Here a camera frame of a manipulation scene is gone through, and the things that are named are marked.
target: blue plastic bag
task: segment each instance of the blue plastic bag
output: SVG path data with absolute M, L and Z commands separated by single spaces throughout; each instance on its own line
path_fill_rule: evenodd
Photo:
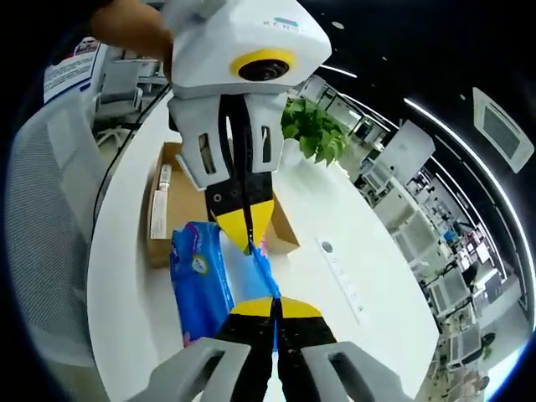
M 217 224 L 190 222 L 173 231 L 170 271 L 185 347 L 201 337 L 215 337 L 235 304 L 281 297 L 270 262 L 252 249 L 246 256 L 227 245 L 227 270 Z

